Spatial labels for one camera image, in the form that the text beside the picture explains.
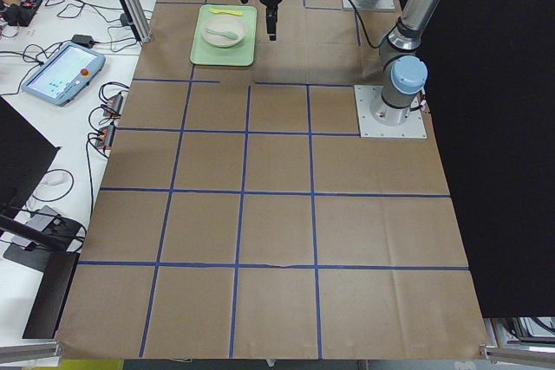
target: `blue joint cap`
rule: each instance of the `blue joint cap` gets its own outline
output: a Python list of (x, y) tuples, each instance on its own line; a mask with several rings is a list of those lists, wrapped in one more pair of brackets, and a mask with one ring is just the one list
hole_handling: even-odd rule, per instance
[(428, 78), (426, 64), (412, 55), (405, 55), (393, 64), (391, 81), (400, 93), (412, 95), (418, 93)]

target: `green tray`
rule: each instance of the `green tray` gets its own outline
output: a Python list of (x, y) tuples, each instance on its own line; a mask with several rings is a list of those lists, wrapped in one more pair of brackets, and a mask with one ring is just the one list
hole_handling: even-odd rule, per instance
[[(210, 9), (241, 10), (238, 16), (245, 22), (247, 31), (245, 38), (229, 48), (214, 47), (204, 40), (200, 34), (202, 25), (214, 15)], [(252, 6), (231, 6), (205, 4), (200, 8), (197, 28), (194, 31), (193, 47), (191, 48), (191, 62), (198, 65), (225, 65), (247, 67), (254, 61), (254, 44), (257, 31), (257, 10)]]

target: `light green spoon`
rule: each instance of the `light green spoon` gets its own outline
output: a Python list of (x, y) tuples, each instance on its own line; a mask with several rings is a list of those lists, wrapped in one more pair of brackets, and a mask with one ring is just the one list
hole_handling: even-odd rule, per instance
[(239, 35), (237, 35), (235, 32), (231, 32), (230, 30), (219, 31), (219, 30), (206, 28), (206, 32), (208, 32), (209, 34), (212, 34), (212, 35), (224, 36), (224, 37), (229, 38), (233, 41), (237, 41), (239, 39)]

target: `white plate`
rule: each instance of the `white plate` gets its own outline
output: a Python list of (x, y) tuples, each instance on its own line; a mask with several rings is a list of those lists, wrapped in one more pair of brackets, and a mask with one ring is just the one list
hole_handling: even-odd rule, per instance
[[(218, 32), (233, 32), (237, 34), (237, 39), (230, 39), (222, 35), (214, 35), (206, 32), (206, 28), (216, 30)], [(217, 15), (208, 19), (202, 30), (200, 31), (202, 37), (215, 47), (228, 48), (240, 43), (246, 35), (246, 25), (243, 20), (238, 16), (232, 15)]]

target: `white table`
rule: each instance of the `white table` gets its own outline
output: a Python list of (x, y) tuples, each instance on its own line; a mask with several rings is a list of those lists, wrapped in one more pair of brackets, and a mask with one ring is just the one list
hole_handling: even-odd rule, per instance
[[(118, 0), (84, 0), (108, 7), (120, 7)], [(141, 0), (143, 9), (153, 10), (156, 0)], [(22, 51), (30, 43), (37, 43), (48, 47), (54, 42), (71, 38), (73, 34), (91, 35), (96, 41), (108, 41), (106, 28), (108, 25), (86, 8), (82, 16), (76, 19), (61, 19), (56, 14), (65, 4), (52, 8), (44, 5), (39, 9), (31, 25), (21, 28), (13, 39), (2, 38), (1, 50)], [(106, 15), (116, 18), (122, 11), (107, 11)], [(114, 39), (133, 36), (131, 30), (117, 29), (113, 32)], [(66, 217), (73, 218), (88, 226), (90, 216), (90, 187), (88, 182), (88, 168), (85, 154), (87, 133), (91, 131), (88, 125), (90, 111), (100, 106), (98, 89), (108, 81), (119, 81), (129, 85), (133, 79), (134, 69), (139, 59), (140, 46), (124, 49), (120, 53), (109, 51), (108, 45), (99, 45), (95, 50), (106, 55), (104, 69), (82, 90), (74, 101), (65, 107), (56, 107), (30, 94), (21, 92), (19, 95), (6, 96), (9, 102), (22, 114), (37, 130), (39, 130), (53, 145), (61, 146), (50, 169), (65, 168), (75, 176), (75, 186), (64, 199), (48, 203)], [(28, 71), (32, 64), (23, 62), (17, 56), (0, 57), (0, 93), (15, 91), (17, 83)], [(116, 94), (120, 88), (107, 88), (107, 95)], [(102, 111), (97, 111), (93, 123), (101, 118)], [(106, 160), (90, 148), (91, 170), (93, 174), (94, 193), (98, 192)], [(22, 213), (18, 217), (25, 219)], [(6, 233), (3, 239), (9, 239)], [(7, 248), (7, 244), (0, 243), (0, 253)], [(29, 344), (36, 341), (23, 340), (22, 334), (29, 318), (29, 312), (35, 300), (36, 292), (42, 278), (42, 273), (23, 267), (19, 264), (0, 258), (0, 347)], [(55, 365), (57, 360), (41, 360), (41, 365)], [(18, 363), (19, 365), (33, 365), (32, 363)]]

